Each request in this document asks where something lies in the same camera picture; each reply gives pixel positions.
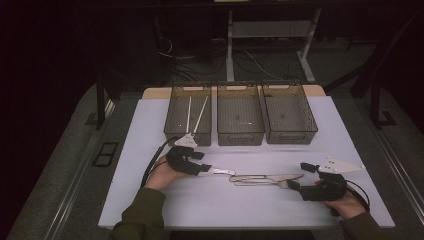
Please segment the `metal floor rail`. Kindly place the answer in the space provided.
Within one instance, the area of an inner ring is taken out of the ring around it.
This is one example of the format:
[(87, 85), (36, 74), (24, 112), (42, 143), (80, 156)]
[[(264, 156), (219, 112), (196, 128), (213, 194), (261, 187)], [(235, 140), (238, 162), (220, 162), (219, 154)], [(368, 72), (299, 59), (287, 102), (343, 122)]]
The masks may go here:
[(391, 168), (391, 171), (393, 172), (400, 187), (404, 191), (407, 199), (411, 203), (414, 212), (420, 219), (420, 222), (424, 225), (424, 198), (400, 162), (400, 158), (395, 153), (393, 147), (390, 145), (389, 140), (382, 132), (382, 126), (387, 126), (387, 123), (382, 122), (380, 124), (375, 124), (369, 117), (367, 106), (360, 100), (356, 100), (355, 104), (358, 106), (362, 117), (365, 119), (368, 127), (371, 129), (373, 135), (377, 139), (379, 146), (385, 155), (386, 161)]
[[(108, 100), (106, 107), (101, 108), (103, 112), (106, 115), (106, 123), (103, 125), (106, 126), (109, 123), (109, 119), (111, 115), (113, 114), (115, 109), (115, 104)], [(52, 220), (52, 223), (49, 226), (49, 229), (43, 238), (43, 240), (61, 240), (62, 234), (64, 232), (64, 229), (66, 228), (66, 225), (68, 223), (69, 217), (72, 213), (72, 210), (74, 209), (75, 203), (77, 201), (77, 198), (79, 194), (81, 193), (83, 189), (84, 182), (87, 179), (88, 171), (90, 170), (90, 166), (92, 164), (92, 160), (94, 159), (94, 153), (98, 146), (100, 145), (100, 140), (104, 135), (104, 130), (95, 130), (92, 134), (89, 142), (87, 143), (87, 146), (83, 152), (81, 161), (77, 167), (76, 173), (74, 177), (72, 178), (72, 181), (65, 193), (65, 196), (61, 200), (59, 204), (59, 208)], [(105, 233), (108, 231), (107, 229), (103, 229), (101, 227), (98, 227), (95, 223), (83, 223), (83, 220), (95, 220), (94, 216), (82, 216), (76, 219), (76, 223), (79, 224), (79, 226), (71, 227), (70, 230), (75, 230), (75, 233), (82, 233), (82, 237), (89, 237), (90, 231), (93, 233), (92, 235), (99, 235), (102, 233), (105, 235)]]

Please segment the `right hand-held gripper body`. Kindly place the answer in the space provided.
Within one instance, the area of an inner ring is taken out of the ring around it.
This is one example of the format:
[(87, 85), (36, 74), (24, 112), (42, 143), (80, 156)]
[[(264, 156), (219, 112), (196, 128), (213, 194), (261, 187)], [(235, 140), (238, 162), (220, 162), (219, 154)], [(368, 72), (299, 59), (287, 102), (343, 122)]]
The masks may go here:
[(364, 165), (334, 158), (326, 158), (318, 166), (315, 173), (318, 174), (320, 183), (300, 186), (298, 190), (304, 201), (334, 201), (342, 198), (347, 191), (347, 181), (342, 174), (365, 169)]

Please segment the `white table mat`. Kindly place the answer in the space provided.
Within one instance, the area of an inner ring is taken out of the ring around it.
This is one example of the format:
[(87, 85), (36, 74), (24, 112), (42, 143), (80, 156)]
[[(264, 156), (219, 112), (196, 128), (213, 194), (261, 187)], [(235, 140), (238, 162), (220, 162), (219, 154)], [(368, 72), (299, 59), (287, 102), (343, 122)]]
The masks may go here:
[[(238, 174), (293, 174), (303, 162), (329, 158), (362, 162), (329, 97), (312, 97), (309, 105), (318, 131), (308, 145), (220, 146), (202, 148), (203, 163)], [(165, 99), (138, 102), (104, 203), (99, 226), (111, 228), (133, 201), (143, 173), (163, 144), (168, 111)], [(226, 174), (183, 178), (165, 191), (163, 216), (168, 229), (324, 229), (337, 218), (318, 202), (305, 201), (290, 189), (236, 186)]]

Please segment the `black floor socket frame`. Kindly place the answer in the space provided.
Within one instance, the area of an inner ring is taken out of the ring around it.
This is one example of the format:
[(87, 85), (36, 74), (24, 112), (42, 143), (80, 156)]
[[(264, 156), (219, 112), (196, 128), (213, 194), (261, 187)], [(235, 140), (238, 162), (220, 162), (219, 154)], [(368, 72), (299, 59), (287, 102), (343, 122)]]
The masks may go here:
[(113, 161), (118, 142), (104, 142), (92, 162), (95, 167), (109, 167)]

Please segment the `white spoon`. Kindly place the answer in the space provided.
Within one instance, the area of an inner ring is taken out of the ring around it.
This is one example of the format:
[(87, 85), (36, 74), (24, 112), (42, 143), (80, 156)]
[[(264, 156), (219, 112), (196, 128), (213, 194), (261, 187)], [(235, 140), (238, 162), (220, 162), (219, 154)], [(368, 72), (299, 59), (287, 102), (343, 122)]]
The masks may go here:
[(236, 175), (236, 172), (234, 170), (230, 170), (230, 169), (218, 169), (218, 168), (211, 167), (205, 173), (206, 176), (216, 175), (216, 174), (223, 174), (223, 175), (234, 176), (234, 175)]

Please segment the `black metal stand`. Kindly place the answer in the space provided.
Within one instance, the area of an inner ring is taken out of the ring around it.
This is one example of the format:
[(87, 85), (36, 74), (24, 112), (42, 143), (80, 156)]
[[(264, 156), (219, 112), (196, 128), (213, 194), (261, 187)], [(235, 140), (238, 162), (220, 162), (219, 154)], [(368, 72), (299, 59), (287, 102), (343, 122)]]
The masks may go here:
[(106, 121), (106, 114), (110, 102), (110, 96), (107, 92), (107, 80), (100, 74), (96, 78), (96, 112), (90, 113), (86, 125), (95, 126), (97, 130), (102, 128)]
[(371, 86), (370, 118), (377, 129), (382, 126), (395, 126), (396, 122), (389, 111), (380, 110), (381, 85), (374, 83)]

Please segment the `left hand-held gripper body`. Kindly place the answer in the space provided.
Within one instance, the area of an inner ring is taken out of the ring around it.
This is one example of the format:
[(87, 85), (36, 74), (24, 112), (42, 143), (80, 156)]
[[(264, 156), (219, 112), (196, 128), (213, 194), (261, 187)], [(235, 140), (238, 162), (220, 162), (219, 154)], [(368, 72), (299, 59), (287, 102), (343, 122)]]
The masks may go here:
[(169, 166), (181, 173), (197, 176), (200, 173), (200, 166), (188, 160), (194, 153), (192, 147), (173, 146), (165, 155)]

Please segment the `white desk frame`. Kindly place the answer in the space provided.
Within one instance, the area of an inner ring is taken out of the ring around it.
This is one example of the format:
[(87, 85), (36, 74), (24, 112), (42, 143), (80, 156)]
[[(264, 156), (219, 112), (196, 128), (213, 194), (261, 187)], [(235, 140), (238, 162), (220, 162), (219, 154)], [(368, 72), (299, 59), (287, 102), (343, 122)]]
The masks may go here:
[(322, 9), (316, 8), (310, 20), (300, 21), (235, 21), (233, 11), (228, 13), (226, 80), (235, 80), (233, 63), (233, 40), (241, 38), (297, 38), (303, 37), (305, 44), (296, 52), (306, 80), (309, 83), (316, 81), (308, 63), (308, 53), (318, 26)]

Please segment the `metal fork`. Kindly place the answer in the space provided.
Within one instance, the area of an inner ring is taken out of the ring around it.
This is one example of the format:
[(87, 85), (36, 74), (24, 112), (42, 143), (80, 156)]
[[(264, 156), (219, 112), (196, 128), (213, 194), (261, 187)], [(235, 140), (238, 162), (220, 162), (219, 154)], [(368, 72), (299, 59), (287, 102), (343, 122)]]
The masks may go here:
[(236, 186), (277, 186), (280, 189), (289, 189), (286, 181), (281, 182), (247, 182), (247, 181), (236, 181)]

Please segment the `person's right hand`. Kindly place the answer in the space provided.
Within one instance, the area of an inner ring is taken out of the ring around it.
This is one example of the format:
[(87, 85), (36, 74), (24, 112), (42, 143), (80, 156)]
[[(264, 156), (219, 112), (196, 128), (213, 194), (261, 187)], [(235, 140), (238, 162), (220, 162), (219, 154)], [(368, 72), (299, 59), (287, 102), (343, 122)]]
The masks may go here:
[(335, 201), (322, 201), (327, 208), (335, 209), (343, 220), (351, 219), (366, 212), (360, 200), (353, 195), (354, 189), (347, 186), (344, 196)]

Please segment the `clear brown plastic bin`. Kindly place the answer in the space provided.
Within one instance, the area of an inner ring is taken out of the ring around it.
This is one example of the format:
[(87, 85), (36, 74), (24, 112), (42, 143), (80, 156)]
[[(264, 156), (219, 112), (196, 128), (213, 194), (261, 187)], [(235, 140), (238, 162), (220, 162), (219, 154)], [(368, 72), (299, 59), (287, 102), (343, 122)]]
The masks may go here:
[(264, 84), (262, 100), (268, 144), (312, 142), (318, 126), (302, 85)]
[(265, 127), (255, 84), (217, 88), (217, 132), (219, 146), (262, 144)]
[[(211, 145), (212, 132), (212, 92), (210, 86), (187, 87), (174, 86), (171, 91), (167, 117), (164, 125), (164, 134), (167, 139), (186, 135), (186, 116), (188, 98), (192, 96), (190, 134), (198, 146)], [(197, 133), (192, 135), (197, 118), (202, 108), (204, 99), (209, 96)]]

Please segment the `person's left hand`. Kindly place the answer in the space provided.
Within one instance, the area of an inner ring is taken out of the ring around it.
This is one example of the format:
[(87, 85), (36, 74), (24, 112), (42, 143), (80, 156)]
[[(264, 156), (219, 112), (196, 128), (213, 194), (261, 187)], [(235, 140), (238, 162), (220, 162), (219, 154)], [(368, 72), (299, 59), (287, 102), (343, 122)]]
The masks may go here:
[(178, 179), (187, 177), (187, 174), (175, 171), (168, 164), (167, 158), (161, 156), (154, 164), (154, 169), (148, 177), (144, 187), (162, 191)]

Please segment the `metal knife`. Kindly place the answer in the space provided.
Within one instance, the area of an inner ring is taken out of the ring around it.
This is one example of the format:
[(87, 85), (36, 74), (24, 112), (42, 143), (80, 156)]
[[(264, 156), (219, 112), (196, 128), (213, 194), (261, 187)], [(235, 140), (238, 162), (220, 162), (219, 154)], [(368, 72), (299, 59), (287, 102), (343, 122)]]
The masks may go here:
[(273, 182), (281, 182), (286, 180), (294, 180), (303, 177), (304, 174), (276, 174), (276, 175), (234, 175), (229, 178), (230, 182), (240, 182), (249, 180), (269, 180)]

